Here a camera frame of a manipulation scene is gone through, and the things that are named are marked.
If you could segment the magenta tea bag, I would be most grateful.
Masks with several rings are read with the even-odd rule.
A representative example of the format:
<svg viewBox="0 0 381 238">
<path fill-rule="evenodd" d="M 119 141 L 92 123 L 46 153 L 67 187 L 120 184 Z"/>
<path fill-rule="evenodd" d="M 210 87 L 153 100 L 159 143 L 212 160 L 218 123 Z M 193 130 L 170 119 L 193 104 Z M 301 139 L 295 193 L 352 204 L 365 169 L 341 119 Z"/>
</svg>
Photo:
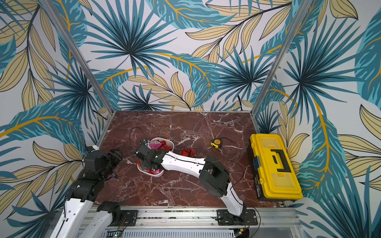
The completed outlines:
<svg viewBox="0 0 381 238">
<path fill-rule="evenodd" d="M 152 150 L 158 150 L 163 146 L 163 143 L 160 141 L 150 141 L 148 145 Z"/>
</svg>

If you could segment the red tea bag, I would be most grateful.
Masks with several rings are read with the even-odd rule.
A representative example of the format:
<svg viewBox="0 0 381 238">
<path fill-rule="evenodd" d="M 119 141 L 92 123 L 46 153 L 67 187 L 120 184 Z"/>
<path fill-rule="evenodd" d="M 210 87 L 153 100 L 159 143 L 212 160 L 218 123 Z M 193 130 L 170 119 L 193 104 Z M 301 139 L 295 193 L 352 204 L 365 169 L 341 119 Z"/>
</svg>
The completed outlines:
<svg viewBox="0 0 381 238">
<path fill-rule="evenodd" d="M 158 176 L 158 175 L 163 174 L 164 171 L 163 171 L 163 170 L 155 170 L 155 171 L 153 171 L 153 170 L 148 170 L 148 173 L 149 173 L 149 174 L 152 174 L 152 175 L 154 175 L 154 176 Z"/>
<path fill-rule="evenodd" d="M 182 149 L 180 155 L 181 156 L 185 156 L 185 157 L 194 158 L 194 156 L 195 156 L 195 149 L 193 149 L 193 148 Z"/>
</svg>

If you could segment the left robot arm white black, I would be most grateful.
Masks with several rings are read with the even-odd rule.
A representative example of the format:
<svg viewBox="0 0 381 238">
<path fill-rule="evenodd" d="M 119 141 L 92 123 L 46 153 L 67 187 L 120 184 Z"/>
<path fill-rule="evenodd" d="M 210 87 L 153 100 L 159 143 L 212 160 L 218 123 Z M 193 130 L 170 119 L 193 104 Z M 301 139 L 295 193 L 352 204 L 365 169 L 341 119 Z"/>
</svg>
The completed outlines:
<svg viewBox="0 0 381 238">
<path fill-rule="evenodd" d="M 78 235 L 79 228 L 105 181 L 122 159 L 123 154 L 119 149 L 111 149 L 109 152 L 93 149 L 85 156 L 83 175 L 70 186 L 65 196 L 63 212 L 50 237 L 75 238 Z M 123 218 L 120 205 L 105 201 L 98 206 L 93 220 L 80 236 L 99 238 L 108 226 L 121 222 Z"/>
</svg>

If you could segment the white plastic storage box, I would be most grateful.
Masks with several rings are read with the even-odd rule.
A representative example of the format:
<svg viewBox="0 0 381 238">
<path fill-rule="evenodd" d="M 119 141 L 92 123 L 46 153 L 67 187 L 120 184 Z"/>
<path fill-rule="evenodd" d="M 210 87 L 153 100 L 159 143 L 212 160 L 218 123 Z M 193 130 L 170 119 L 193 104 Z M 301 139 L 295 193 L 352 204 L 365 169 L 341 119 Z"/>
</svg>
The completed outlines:
<svg viewBox="0 0 381 238">
<path fill-rule="evenodd" d="M 149 148 L 151 148 L 151 146 L 153 146 L 153 148 L 155 150 L 167 149 L 169 151 L 173 151 L 175 149 L 175 145 L 172 142 L 172 139 L 165 139 L 165 138 L 161 138 L 161 137 L 155 137 L 152 140 L 149 140 L 147 143 L 145 143 L 145 145 L 147 145 Z M 154 177 L 154 178 L 158 178 L 164 174 L 164 171 L 161 169 L 150 170 L 150 169 L 144 167 L 141 164 L 141 159 L 139 159 L 137 162 L 137 168 L 141 173 L 148 175 L 148 176 L 151 176 L 151 177 Z"/>
</svg>

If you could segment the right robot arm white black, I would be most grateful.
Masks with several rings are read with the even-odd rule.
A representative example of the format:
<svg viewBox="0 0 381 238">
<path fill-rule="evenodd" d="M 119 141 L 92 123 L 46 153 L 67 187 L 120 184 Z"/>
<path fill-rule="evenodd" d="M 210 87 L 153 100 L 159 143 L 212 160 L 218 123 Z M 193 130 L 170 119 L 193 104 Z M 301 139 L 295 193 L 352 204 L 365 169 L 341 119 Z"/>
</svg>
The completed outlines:
<svg viewBox="0 0 381 238">
<path fill-rule="evenodd" d="M 165 149 L 154 150 L 144 143 L 135 155 L 149 170 L 177 171 L 197 177 L 206 191 L 223 201 L 232 216 L 243 218 L 246 205 L 235 192 L 228 170 L 215 157 L 186 157 Z"/>
</svg>

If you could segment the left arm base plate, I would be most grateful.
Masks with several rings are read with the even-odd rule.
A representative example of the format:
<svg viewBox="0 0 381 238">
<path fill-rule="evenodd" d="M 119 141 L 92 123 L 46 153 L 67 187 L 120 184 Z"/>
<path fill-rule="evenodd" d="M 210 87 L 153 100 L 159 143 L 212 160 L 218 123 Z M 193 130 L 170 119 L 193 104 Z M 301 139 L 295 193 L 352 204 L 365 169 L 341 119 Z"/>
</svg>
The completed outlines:
<svg viewBox="0 0 381 238">
<path fill-rule="evenodd" d="M 112 226 L 135 226 L 137 222 L 137 210 L 121 210 L 121 211 L 97 211 L 92 220 L 93 227 L 98 225 Z"/>
</svg>

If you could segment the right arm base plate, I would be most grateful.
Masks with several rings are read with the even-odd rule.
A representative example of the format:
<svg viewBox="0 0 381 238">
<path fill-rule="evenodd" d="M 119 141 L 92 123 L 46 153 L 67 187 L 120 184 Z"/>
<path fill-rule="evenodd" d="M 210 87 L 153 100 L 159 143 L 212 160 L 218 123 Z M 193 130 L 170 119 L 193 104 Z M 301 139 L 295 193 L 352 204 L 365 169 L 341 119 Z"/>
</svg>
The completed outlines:
<svg viewBox="0 0 381 238">
<path fill-rule="evenodd" d="M 240 216 L 232 215 L 227 209 L 219 209 L 216 211 L 216 221 L 219 226 L 256 226 L 258 225 L 259 216 L 255 210 L 244 210 Z"/>
</svg>

